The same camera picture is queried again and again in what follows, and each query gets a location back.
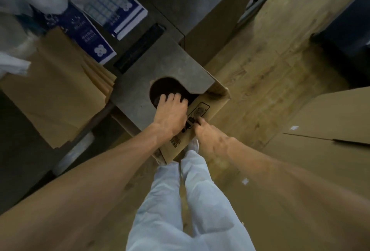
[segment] wooden floor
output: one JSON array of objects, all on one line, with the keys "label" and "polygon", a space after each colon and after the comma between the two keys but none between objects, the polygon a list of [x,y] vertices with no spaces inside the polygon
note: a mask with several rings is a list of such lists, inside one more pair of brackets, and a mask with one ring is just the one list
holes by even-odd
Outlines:
[{"label": "wooden floor", "polygon": [[[349,1],[268,0],[256,19],[206,65],[232,94],[232,100],[212,123],[261,150],[309,99],[346,89],[346,81],[320,49],[308,43],[308,38]],[[221,190],[239,178],[228,162],[214,156],[205,158]],[[141,167],[125,188],[121,202],[100,224],[88,250],[124,250],[135,212],[149,191],[155,168],[154,159]],[[181,197],[184,230],[190,231],[183,188]]]}]

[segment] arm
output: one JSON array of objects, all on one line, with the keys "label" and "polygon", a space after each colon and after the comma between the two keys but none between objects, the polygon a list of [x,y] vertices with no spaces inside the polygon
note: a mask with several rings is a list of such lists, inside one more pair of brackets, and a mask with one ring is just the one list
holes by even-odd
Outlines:
[{"label": "arm", "polygon": [[228,159],[260,188],[277,195],[321,239],[337,249],[369,248],[370,201],[198,120],[195,133],[207,152]]},{"label": "arm", "polygon": [[136,170],[184,127],[187,100],[162,95],[154,122],[129,141],[63,174],[0,216],[3,250],[80,249]]}]

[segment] forearm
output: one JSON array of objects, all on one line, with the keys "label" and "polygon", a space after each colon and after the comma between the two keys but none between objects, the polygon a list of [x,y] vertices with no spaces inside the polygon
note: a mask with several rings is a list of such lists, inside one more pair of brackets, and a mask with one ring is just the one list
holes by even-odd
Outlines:
[{"label": "forearm", "polygon": [[370,202],[297,166],[260,153],[234,138],[225,156],[260,188],[277,195],[318,236],[338,248],[368,247]]},{"label": "forearm", "polygon": [[68,250],[109,212],[132,175],[166,139],[152,124],[41,188],[0,216],[0,246]]}]

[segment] light blue pants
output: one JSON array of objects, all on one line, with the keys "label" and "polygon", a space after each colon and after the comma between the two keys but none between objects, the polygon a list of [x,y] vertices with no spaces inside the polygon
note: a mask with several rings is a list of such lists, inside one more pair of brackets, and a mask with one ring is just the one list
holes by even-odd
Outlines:
[{"label": "light blue pants", "polygon": [[127,251],[255,251],[228,199],[211,180],[204,158],[190,150],[181,161],[193,237],[183,232],[179,164],[159,166],[150,192],[138,209]]}]

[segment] white shoe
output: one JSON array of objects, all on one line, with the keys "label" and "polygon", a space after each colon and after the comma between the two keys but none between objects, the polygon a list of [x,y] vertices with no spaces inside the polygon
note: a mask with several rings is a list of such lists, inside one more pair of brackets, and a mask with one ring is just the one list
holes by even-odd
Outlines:
[{"label": "white shoe", "polygon": [[196,153],[199,153],[199,142],[196,137],[194,137],[194,139],[191,140],[185,148],[185,151],[191,151],[191,150],[195,151]]}]

